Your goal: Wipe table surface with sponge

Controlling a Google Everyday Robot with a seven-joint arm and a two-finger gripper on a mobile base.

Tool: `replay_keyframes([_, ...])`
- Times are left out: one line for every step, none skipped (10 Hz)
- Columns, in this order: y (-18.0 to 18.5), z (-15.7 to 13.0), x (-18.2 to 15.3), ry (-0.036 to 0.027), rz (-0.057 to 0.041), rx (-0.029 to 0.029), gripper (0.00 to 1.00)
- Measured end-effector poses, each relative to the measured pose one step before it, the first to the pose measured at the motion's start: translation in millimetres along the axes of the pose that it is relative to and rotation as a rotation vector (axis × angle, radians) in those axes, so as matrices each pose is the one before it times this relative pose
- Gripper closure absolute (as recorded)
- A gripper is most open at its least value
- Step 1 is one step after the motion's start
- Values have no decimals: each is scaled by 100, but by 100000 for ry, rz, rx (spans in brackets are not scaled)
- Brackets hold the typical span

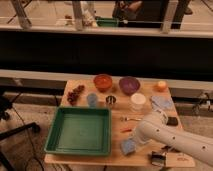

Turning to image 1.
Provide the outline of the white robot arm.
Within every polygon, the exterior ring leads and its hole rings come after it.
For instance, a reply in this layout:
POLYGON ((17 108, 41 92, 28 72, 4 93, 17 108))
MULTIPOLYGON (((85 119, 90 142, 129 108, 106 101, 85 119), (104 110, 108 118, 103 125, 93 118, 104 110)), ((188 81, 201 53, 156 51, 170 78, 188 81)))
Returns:
POLYGON ((167 119, 165 113, 156 111, 143 116, 133 131, 135 143, 145 145, 153 139, 213 167, 213 138, 167 126, 167 119))

